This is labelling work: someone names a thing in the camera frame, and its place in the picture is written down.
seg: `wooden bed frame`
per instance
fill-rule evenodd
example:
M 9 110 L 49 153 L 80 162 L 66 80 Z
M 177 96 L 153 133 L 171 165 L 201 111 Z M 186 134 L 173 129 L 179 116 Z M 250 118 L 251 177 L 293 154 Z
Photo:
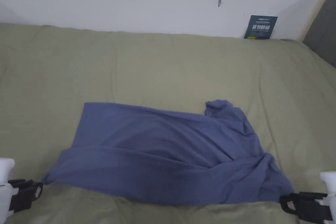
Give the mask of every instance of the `wooden bed frame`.
M 319 0 L 300 38 L 336 68 L 336 0 Z

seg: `white wall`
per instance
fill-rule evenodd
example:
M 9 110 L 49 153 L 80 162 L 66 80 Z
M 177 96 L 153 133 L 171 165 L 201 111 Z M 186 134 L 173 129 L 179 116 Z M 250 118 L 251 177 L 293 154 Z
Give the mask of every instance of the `white wall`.
M 242 37 L 251 15 L 279 16 L 274 38 L 296 39 L 317 0 L 0 0 L 0 22 L 101 31 Z

